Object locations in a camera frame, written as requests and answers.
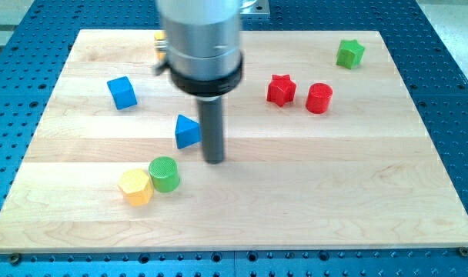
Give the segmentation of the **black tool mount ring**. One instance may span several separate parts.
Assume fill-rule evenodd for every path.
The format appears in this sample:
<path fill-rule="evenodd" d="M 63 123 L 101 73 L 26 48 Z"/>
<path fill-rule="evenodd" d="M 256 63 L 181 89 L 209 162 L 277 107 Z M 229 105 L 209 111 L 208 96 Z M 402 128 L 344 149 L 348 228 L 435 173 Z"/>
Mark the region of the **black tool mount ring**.
<path fill-rule="evenodd" d="M 164 58 L 161 62 L 155 64 L 152 67 L 152 72 L 154 75 L 161 75 L 166 69 L 169 69 L 172 84 L 179 90 L 189 95 L 208 98 L 224 95 L 236 88 L 242 81 L 243 63 L 243 55 L 241 55 L 240 62 L 232 73 L 225 77 L 208 81 L 199 81 L 181 75 L 169 66 L 167 58 Z"/>

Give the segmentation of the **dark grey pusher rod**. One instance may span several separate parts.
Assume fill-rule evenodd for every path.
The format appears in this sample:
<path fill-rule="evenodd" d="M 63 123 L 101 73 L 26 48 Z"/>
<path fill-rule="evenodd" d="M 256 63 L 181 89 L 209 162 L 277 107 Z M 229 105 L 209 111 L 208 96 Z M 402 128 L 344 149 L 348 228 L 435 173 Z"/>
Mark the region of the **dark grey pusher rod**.
<path fill-rule="evenodd" d="M 211 97 L 196 100 L 202 136 L 202 155 L 209 164 L 224 160 L 222 98 Z"/>

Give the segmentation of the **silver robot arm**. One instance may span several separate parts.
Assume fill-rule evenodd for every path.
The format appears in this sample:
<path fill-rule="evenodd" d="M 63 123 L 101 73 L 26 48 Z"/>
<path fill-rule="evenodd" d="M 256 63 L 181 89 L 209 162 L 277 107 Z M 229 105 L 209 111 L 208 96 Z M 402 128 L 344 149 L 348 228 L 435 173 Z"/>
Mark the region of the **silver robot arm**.
<path fill-rule="evenodd" d="M 173 84 L 196 98 L 202 155 L 225 158 L 222 97 L 242 80 L 240 6 L 232 0 L 158 0 Z"/>

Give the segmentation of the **yellow block behind arm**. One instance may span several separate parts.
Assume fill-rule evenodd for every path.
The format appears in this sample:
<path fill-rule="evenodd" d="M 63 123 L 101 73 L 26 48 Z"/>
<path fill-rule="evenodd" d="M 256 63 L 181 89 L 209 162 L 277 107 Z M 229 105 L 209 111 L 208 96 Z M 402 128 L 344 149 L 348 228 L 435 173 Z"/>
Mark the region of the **yellow block behind arm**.
<path fill-rule="evenodd" d="M 163 60 L 167 53 L 167 39 L 163 30 L 154 33 L 154 48 L 157 53 L 158 60 Z"/>

